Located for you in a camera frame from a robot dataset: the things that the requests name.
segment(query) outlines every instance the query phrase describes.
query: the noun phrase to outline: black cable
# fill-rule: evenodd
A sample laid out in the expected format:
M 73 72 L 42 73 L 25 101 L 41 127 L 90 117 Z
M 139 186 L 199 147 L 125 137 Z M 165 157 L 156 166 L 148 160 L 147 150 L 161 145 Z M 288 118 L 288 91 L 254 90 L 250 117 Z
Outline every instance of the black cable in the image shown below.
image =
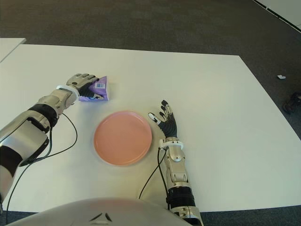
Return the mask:
M 164 155 L 163 155 L 163 157 L 162 157 L 162 159 L 161 159 L 159 165 L 160 165 L 161 162 L 163 161 L 165 155 L 166 155 L 166 151 L 165 151 L 165 153 L 164 153 Z M 144 184 L 144 186 L 143 186 L 143 188 L 142 188 L 142 190 L 141 190 L 141 192 L 140 192 L 139 199 L 141 198 L 142 192 L 144 191 L 144 189 L 145 189 L 147 183 L 149 182 L 149 180 L 151 179 L 152 175 L 153 175 L 153 174 L 156 172 L 156 170 L 158 169 L 159 165 L 157 165 L 157 167 L 154 169 L 154 171 L 151 173 L 150 177 L 147 179 L 146 183 Z
M 162 177 L 162 181 L 163 181 L 163 184 L 164 184 L 166 196 L 168 197 L 167 186 L 166 186 L 166 183 L 165 183 L 165 180 L 164 180 L 164 177 L 163 177 L 163 173 L 162 173 L 162 170 L 161 170 L 161 166 L 160 166 L 160 163 L 159 163 L 159 154 L 160 154 L 160 150 L 161 150 L 161 149 L 159 148 L 159 149 L 158 149 L 158 155 L 157 155 L 157 162 L 158 162 L 160 174 L 161 174 L 161 177 Z
M 33 160 L 32 163 L 41 161 L 41 160 L 47 158 L 47 156 L 49 156 L 49 154 L 50 154 L 50 152 L 51 152 L 51 149 L 52 149 L 52 128 L 53 128 L 53 127 L 50 127 L 50 131 L 49 131 L 49 149 L 48 149 L 48 152 L 47 152 L 46 155 L 44 155 L 43 157 L 40 157 L 40 158 L 37 158 L 37 159 Z
M 9 196 L 8 206 L 7 206 L 7 208 L 6 208 L 6 216 L 5 216 L 5 218 L 6 218 L 6 224 L 7 224 L 7 225 L 8 225 L 8 208 L 9 208 L 9 203 L 10 203 L 10 199 L 11 199 L 11 197 L 12 197 L 12 194 L 14 193 L 14 190 L 15 190 L 15 188 L 16 188 L 16 186 L 17 186 L 19 180 L 21 179 L 21 176 L 25 173 L 25 171 L 26 171 L 32 164 L 33 164 L 33 162 L 30 163 L 28 166 L 26 166 L 26 168 L 23 170 L 23 172 L 22 172 L 21 175 L 19 176 L 19 178 L 18 178 L 18 180 L 17 180 L 17 182 L 16 182 L 16 184 L 15 184 L 15 186 L 14 186 L 14 188 L 13 188 L 13 190 L 12 190 L 10 196 Z
M 60 151 L 60 152 L 58 152 L 58 153 L 49 155 L 50 152 L 51 152 L 51 149 L 52 149 L 52 127 L 51 127 L 51 128 L 50 128 L 50 132 L 49 132 L 49 150 L 48 150 L 47 154 L 46 154 L 44 157 L 38 158 L 39 160 L 36 159 L 37 161 L 41 161 L 41 160 L 43 160 L 43 159 L 46 159 L 46 158 L 49 158 L 49 157 L 54 156 L 54 155 L 56 155 L 56 154 L 62 153 L 62 152 L 64 152 L 64 151 L 67 151 L 68 149 L 72 148 L 72 147 L 75 145 L 75 143 L 77 142 L 78 134 L 77 134 L 77 130 L 76 130 L 76 128 L 75 128 L 75 125 L 74 125 L 73 122 L 68 118 L 67 115 L 65 115 L 64 113 L 63 113 L 63 115 L 69 120 L 69 122 L 70 122 L 70 123 L 72 124 L 72 126 L 74 127 L 74 130 L 75 130 L 75 133 L 76 133 L 76 138 L 75 138 L 74 143 L 73 143 L 71 146 L 69 146 L 68 148 L 66 148 L 66 149 L 64 149 L 64 150 L 62 150 L 62 151 Z M 9 203 L 10 203 L 11 197 L 12 197 L 12 195 L 13 195 L 13 193 L 14 193 L 14 190 L 15 190 L 15 188 L 16 188 L 16 186 L 17 186 L 19 180 L 21 179 L 21 176 L 25 173 L 25 171 L 26 171 L 32 164 L 34 164 L 34 163 L 37 162 L 37 161 L 33 161 L 32 163 L 30 163 L 30 164 L 23 170 L 23 172 L 22 172 L 21 175 L 19 176 L 19 178 L 18 178 L 18 180 L 17 180 L 17 182 L 16 182 L 16 184 L 15 184 L 15 186 L 14 186 L 14 188 L 13 188 L 13 190 L 12 190 L 10 196 L 9 196 L 8 206 L 7 206 L 7 208 L 6 208 L 6 224 L 8 224 L 8 208 L 9 208 Z
M 74 125 L 73 122 L 68 118 L 67 115 L 65 115 L 64 113 L 63 113 L 63 115 L 69 120 L 69 122 L 72 124 L 72 126 L 73 126 L 73 128 L 74 128 L 74 130 L 75 130 L 75 133 L 76 133 L 75 141 L 74 141 L 74 143 L 73 143 L 71 146 L 67 147 L 66 149 L 64 149 L 64 150 L 62 150 L 62 151 L 60 151 L 60 152 L 58 152 L 58 153 L 51 154 L 51 155 L 47 156 L 46 158 L 49 158 L 49 157 L 51 157 L 51 156 L 55 156 L 55 155 L 60 154 L 60 153 L 62 153 L 62 152 L 64 152 L 64 151 L 67 151 L 68 149 L 72 148 L 72 147 L 76 144 L 76 142 L 77 142 L 78 134 L 77 134 L 77 130 L 76 130 L 76 128 L 75 128 L 75 125 Z

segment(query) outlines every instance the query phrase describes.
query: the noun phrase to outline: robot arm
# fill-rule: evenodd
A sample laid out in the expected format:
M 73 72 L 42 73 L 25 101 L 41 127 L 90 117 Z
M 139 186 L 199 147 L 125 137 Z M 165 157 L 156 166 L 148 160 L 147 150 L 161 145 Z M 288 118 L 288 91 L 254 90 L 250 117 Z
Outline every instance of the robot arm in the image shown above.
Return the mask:
M 168 195 L 166 202 L 170 210 L 191 225 L 203 225 L 199 209 L 196 207 L 192 189 L 185 168 L 185 154 L 183 143 L 177 138 L 177 125 L 169 104 L 163 100 L 160 115 L 163 121 L 153 113 L 149 117 L 158 124 L 166 139 L 160 140 L 159 147 L 166 150 L 164 162 L 166 164 L 166 180 Z
M 47 133 L 79 96 L 100 98 L 88 88 L 94 75 L 76 74 L 0 130 L 0 201 L 6 197 L 19 165 L 32 163 L 47 147 Z

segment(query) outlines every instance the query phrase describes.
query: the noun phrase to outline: gray carpet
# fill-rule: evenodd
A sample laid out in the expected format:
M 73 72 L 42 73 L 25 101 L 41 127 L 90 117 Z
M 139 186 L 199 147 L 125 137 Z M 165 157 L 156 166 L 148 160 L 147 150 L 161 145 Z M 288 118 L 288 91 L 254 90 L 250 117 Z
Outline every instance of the gray carpet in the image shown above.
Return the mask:
M 281 109 L 301 90 L 301 34 L 252 0 L 2 0 L 0 6 L 0 36 L 25 37 L 27 44 L 240 55 L 301 137 L 301 108 L 292 115 Z M 300 206 L 203 213 L 210 226 L 292 226 L 300 216 Z

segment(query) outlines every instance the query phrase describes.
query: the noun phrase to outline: white table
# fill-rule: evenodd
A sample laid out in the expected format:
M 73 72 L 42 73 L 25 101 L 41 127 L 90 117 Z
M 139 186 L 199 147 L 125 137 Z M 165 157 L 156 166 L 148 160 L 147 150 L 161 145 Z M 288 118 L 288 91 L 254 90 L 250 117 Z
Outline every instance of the white table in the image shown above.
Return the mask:
M 156 166 L 163 138 L 147 113 L 157 113 L 163 98 L 185 143 L 200 211 L 301 204 L 301 142 L 238 56 L 20 45 L 0 67 L 0 127 L 76 73 L 107 75 L 111 86 L 109 102 L 78 102 L 65 111 L 78 129 L 77 144 L 32 165 L 11 210 L 42 211 L 93 197 L 136 198 Z M 149 153 L 128 167 L 104 163 L 93 147 L 98 123 L 120 110 L 147 118 L 153 133 Z M 53 152 L 75 137 L 63 116 L 53 135 Z M 166 206 L 159 173 L 143 199 Z
M 12 52 L 18 45 L 24 43 L 26 39 L 19 38 L 0 38 L 0 63 Z

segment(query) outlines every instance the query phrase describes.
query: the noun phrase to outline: purple package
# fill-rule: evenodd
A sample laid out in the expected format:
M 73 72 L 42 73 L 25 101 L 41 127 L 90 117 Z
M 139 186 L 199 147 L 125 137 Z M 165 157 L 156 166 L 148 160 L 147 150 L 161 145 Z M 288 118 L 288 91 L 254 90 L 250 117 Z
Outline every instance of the purple package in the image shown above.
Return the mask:
M 109 100 L 108 96 L 108 78 L 107 76 L 104 76 L 100 78 L 98 81 L 94 82 L 89 89 L 96 93 L 101 95 L 103 98 L 93 98 L 93 97 L 79 97 L 80 101 L 102 101 L 102 100 Z

